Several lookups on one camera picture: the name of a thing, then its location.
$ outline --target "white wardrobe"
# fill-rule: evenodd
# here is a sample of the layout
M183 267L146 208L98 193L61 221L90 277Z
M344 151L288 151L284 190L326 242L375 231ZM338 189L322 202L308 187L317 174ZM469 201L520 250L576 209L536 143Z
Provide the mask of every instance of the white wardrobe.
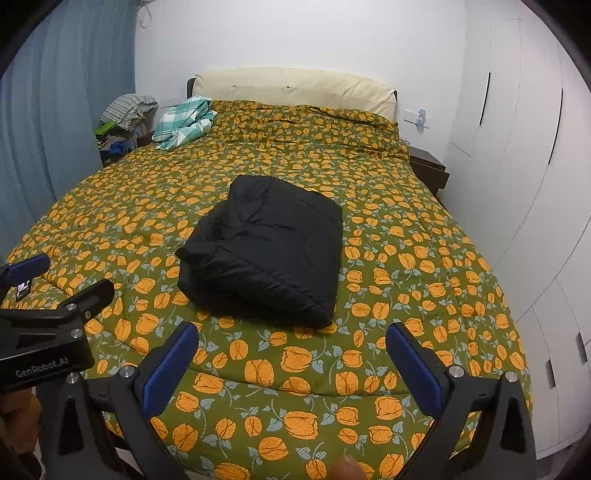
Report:
M440 198L505 291L532 377L538 458L591 423L591 93L519 0L466 0Z

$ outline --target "checkered blanket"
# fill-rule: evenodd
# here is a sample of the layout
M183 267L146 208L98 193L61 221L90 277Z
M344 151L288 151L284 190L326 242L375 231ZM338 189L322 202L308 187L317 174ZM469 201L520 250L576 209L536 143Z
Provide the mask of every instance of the checkered blanket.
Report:
M211 98L194 96L168 110L158 122L152 140L157 148L172 150L209 132L217 112Z
M152 108L158 108L153 96L126 93L111 102L100 116L100 121L103 124L115 122L121 128L129 130L134 119L144 116Z

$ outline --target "blue curtain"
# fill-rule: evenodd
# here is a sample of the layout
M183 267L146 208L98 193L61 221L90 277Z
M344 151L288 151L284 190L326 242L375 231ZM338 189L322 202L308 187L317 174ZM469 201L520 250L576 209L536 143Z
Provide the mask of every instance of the blue curtain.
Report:
M135 91L137 0L66 0L0 80L0 259L102 168L93 130Z

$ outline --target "metal screw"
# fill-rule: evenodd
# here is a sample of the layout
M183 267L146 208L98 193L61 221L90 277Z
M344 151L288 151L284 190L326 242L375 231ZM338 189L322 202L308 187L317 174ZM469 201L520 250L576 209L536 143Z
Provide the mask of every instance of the metal screw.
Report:
M135 373L135 367L132 365L125 365L119 369L119 375L123 378L129 378Z
M450 368L447 369L447 371L453 378L463 377L465 373L464 369L460 367L460 365L452 365Z
M80 375L78 372L72 372L71 374L68 374L68 376L66 377L66 382L68 382L69 384L74 384L78 382L79 378Z
M515 383L518 380L517 374L515 372L510 371L510 370L508 372L505 372L505 378L507 379L507 381L509 383Z

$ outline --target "blue gripper pad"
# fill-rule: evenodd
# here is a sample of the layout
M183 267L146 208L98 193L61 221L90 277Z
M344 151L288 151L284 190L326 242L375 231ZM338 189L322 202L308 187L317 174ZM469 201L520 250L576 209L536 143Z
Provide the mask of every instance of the blue gripper pad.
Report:
M197 327L183 322L163 346L155 348L140 363L136 396L141 400L145 418L155 417L164 411L198 346Z
M392 362L402 375L417 402L418 408L425 415L438 419L444 407L444 395L441 385L430 371L418 349L423 349L402 323L393 323L386 331L386 350ZM423 355L434 355L431 351Z
M43 275L51 265L51 259L46 254L35 255L22 262L10 265L4 274L4 283L11 287L18 287L28 280Z

